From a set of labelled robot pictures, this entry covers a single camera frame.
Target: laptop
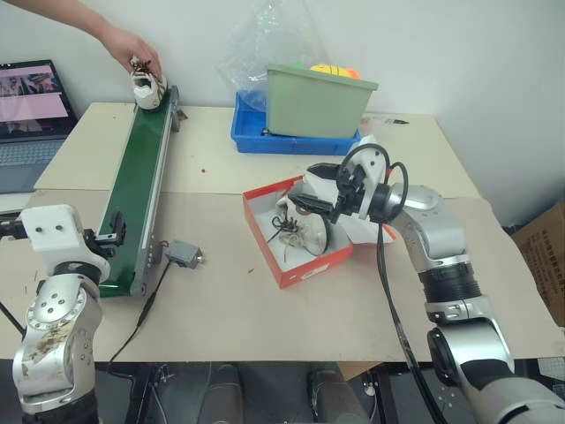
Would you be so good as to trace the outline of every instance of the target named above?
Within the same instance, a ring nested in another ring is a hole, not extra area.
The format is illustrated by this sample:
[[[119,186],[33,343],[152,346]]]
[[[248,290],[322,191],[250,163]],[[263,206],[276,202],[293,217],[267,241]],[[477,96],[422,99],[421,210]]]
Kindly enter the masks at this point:
[[[0,193],[32,192],[76,124],[50,60],[0,64]]]

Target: plastic bag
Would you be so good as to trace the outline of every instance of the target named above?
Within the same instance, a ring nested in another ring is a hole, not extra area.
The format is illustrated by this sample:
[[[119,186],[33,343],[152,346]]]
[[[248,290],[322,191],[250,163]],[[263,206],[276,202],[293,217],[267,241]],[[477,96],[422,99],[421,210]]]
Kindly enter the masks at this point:
[[[266,110],[267,66],[330,63],[304,0],[269,0],[230,37],[218,71],[256,110]]]

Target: red shoe box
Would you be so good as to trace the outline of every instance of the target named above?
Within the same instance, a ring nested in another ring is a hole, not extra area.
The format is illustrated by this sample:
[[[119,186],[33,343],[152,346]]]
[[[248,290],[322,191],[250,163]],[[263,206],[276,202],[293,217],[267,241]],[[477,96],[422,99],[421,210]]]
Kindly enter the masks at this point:
[[[290,189],[310,192],[300,176],[243,194],[245,219],[281,289],[334,267],[345,261],[353,252],[353,245],[339,224],[330,224],[331,238],[328,250],[320,256],[309,254],[301,247],[285,246],[278,237],[268,243],[276,233],[276,228],[271,224],[271,219],[275,216],[275,204]],[[388,228],[386,230],[390,238],[394,239],[394,234]]]

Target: blue plastic tray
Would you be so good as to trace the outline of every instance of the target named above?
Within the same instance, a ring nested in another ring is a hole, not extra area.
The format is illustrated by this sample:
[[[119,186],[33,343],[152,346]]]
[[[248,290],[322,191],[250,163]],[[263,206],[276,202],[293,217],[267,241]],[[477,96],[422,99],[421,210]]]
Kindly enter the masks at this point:
[[[266,114],[248,106],[236,95],[236,110],[231,123],[231,138],[242,153],[282,153],[289,155],[347,155],[359,141],[359,131],[350,139],[315,139],[285,135],[261,135]]]

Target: white sneaker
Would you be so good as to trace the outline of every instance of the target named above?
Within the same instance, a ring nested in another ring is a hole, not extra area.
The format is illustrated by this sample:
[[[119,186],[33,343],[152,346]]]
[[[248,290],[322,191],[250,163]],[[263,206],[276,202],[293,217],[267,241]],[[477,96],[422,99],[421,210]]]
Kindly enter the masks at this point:
[[[287,208],[287,218],[294,219],[298,226],[298,244],[314,256],[320,256],[328,249],[330,240],[329,223],[317,214],[305,212],[287,196],[282,197],[277,206]]]
[[[167,79],[163,75],[162,81],[159,81],[137,57],[132,58],[131,64],[135,102],[144,110],[158,108],[167,91]]]

